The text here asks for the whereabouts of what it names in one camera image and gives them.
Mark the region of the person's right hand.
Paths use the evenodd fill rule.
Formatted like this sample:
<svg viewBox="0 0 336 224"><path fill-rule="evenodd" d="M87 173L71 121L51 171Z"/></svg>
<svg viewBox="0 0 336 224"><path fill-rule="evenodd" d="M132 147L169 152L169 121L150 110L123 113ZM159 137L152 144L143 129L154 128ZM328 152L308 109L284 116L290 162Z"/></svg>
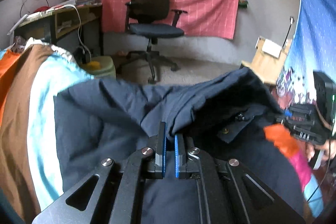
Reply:
<svg viewBox="0 0 336 224"><path fill-rule="evenodd" d="M311 143L306 143L305 153L308 162L314 158L315 152L319 150L322 151L321 161L329 161L335 158L335 139L328 140L324 145L313 145Z"/></svg>

